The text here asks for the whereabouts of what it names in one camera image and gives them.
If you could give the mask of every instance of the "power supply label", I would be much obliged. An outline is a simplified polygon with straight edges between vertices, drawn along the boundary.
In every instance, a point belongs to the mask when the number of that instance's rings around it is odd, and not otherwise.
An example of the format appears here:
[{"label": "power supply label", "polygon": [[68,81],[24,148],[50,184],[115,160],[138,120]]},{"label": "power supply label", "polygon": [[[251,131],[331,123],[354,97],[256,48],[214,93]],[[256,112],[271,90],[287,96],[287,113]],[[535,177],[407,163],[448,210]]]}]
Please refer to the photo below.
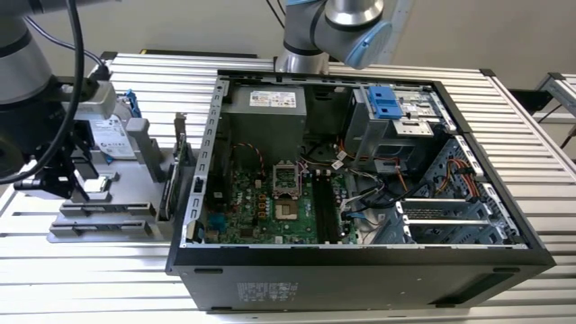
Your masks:
[{"label": "power supply label", "polygon": [[296,92],[252,91],[251,106],[296,108]]},{"label": "power supply label", "polygon": [[292,302],[298,282],[239,282],[238,294],[243,302]]}]

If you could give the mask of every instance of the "black cable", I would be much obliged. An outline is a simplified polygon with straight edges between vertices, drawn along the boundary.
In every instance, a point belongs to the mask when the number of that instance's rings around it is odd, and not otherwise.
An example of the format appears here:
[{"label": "black cable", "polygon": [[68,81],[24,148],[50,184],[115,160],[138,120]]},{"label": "black cable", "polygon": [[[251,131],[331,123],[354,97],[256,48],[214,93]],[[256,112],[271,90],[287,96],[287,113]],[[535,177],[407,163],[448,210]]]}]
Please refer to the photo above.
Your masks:
[{"label": "black cable", "polygon": [[399,197],[394,198],[391,201],[387,201],[384,204],[376,204],[374,202],[366,201],[366,199],[360,199],[359,202],[364,205],[364,208],[362,210],[366,211],[368,208],[387,209],[390,207],[394,207],[398,201],[400,201],[402,199],[404,199],[407,197],[412,197],[412,195],[416,193],[416,191],[420,190],[420,188],[423,186],[427,186],[427,185],[428,185],[428,182],[420,182],[411,190],[404,192]]},{"label": "black cable", "polygon": [[280,17],[279,17],[279,14],[276,13],[276,10],[274,9],[274,6],[272,6],[272,4],[271,4],[271,0],[267,0],[267,3],[268,3],[270,10],[272,10],[274,15],[276,16],[276,19],[278,19],[278,21],[279,21],[279,24],[280,24],[280,26],[282,26],[282,29],[284,29],[284,24],[282,23],[282,19],[280,19]]},{"label": "black cable", "polygon": [[558,105],[556,107],[555,107],[555,109],[552,109],[546,115],[544,115],[544,117],[543,118],[540,118],[540,120],[539,120],[539,124],[542,123],[542,121],[544,120],[544,119],[547,119],[548,118],[548,116],[555,112],[555,111],[558,111],[559,110],[559,108],[562,107],[562,104],[560,105]]},{"label": "black cable", "polygon": [[[28,22],[28,24],[34,27],[34,29],[36,29],[38,33],[40,35],[44,36],[46,39],[48,39],[54,44],[71,49],[72,51],[76,49],[76,47],[67,43],[66,41],[58,39],[56,37],[54,37],[42,27],[40,25],[36,23],[36,21],[31,18],[31,17],[24,17],[24,20]],[[107,65],[104,64],[104,62],[100,60],[99,56],[92,53],[91,51],[88,51],[87,49],[84,50],[84,55],[87,55],[87,57],[90,59],[92,59],[96,64],[99,64],[99,66],[102,67],[107,67]]]},{"label": "black cable", "polygon": [[66,0],[66,5],[68,7],[68,17],[71,19],[74,43],[76,45],[74,90],[71,95],[71,103],[68,105],[68,111],[66,112],[63,125],[60,126],[60,129],[58,130],[52,143],[48,149],[46,150],[42,158],[39,158],[36,165],[26,172],[2,178],[0,184],[11,184],[14,182],[22,181],[28,177],[31,177],[32,175],[35,175],[46,167],[47,163],[51,161],[56,152],[60,150],[60,147],[63,146],[64,143],[64,139],[70,134],[74,126],[74,116],[76,115],[76,111],[79,109],[82,81],[84,78],[84,40],[82,38],[82,26],[80,26],[79,10],[76,8],[76,0]]},{"label": "black cable", "polygon": [[562,145],[560,145],[562,149],[564,149],[564,147],[567,147],[571,139],[572,139],[572,136],[568,136],[567,139],[562,142]]},{"label": "black cable", "polygon": [[284,14],[284,17],[287,16],[287,12],[284,11],[284,8],[282,7],[282,3],[280,0],[276,0],[276,2],[279,3],[279,7],[280,7],[280,11]]}]

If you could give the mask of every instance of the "white sticker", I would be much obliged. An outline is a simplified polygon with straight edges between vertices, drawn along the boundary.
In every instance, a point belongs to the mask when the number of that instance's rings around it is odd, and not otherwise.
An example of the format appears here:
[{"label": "white sticker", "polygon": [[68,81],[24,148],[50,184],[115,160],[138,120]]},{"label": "white sticker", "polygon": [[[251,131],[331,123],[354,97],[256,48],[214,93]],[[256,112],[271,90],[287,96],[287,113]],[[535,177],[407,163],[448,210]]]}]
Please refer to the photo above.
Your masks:
[{"label": "white sticker", "polygon": [[418,111],[418,108],[414,105],[403,105],[406,111]]},{"label": "white sticker", "polygon": [[332,163],[332,168],[335,170],[338,170],[340,167],[343,167],[344,162],[342,162],[340,160],[338,160],[336,162]]},{"label": "white sticker", "polygon": [[346,159],[346,157],[348,156],[348,154],[346,154],[344,151],[340,151],[339,155],[336,156],[336,158],[342,161],[343,159]]},{"label": "white sticker", "polygon": [[296,92],[252,91],[251,106],[296,108]]},{"label": "white sticker", "polygon": [[135,151],[130,144],[127,131],[116,115],[107,120],[91,120],[92,135],[103,153],[116,159],[134,159]]}]

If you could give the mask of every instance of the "metal rail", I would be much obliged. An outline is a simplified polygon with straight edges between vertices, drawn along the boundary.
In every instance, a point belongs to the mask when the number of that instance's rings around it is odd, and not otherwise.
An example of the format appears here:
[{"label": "metal rail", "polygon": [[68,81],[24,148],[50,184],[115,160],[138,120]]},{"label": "metal rail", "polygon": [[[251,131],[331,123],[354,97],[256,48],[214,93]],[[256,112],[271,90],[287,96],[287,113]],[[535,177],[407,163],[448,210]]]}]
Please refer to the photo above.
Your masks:
[{"label": "metal rail", "polygon": [[[268,71],[272,61],[120,54],[111,69],[118,92],[138,93],[160,144],[172,146],[174,114],[183,112],[190,142],[199,147],[216,70]],[[356,71],[334,64],[331,73],[443,82],[558,267],[470,310],[207,315],[196,311],[179,278],[164,274],[168,243],[50,244],[46,234],[62,201],[10,189],[0,199],[0,315],[14,315],[3,322],[148,323],[168,317],[191,323],[575,322],[575,166],[500,81],[478,70],[432,67],[376,65]]]}]

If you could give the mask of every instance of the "motherboard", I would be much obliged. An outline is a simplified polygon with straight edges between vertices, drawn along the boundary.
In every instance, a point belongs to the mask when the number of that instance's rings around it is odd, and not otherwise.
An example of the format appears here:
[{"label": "motherboard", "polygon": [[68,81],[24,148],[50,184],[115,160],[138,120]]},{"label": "motherboard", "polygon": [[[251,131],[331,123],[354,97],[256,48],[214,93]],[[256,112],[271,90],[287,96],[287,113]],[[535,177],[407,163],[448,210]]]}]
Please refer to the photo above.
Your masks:
[{"label": "motherboard", "polygon": [[[323,244],[319,240],[318,209],[330,208],[334,233],[343,244],[356,243],[356,231],[344,235],[340,228],[339,205],[348,196],[343,175],[330,176],[332,201],[315,201],[316,177],[299,172],[294,177],[286,169],[264,179],[252,171],[235,170],[226,212],[210,213],[207,242],[220,244]],[[292,194],[279,195],[279,188],[291,188]]]}]

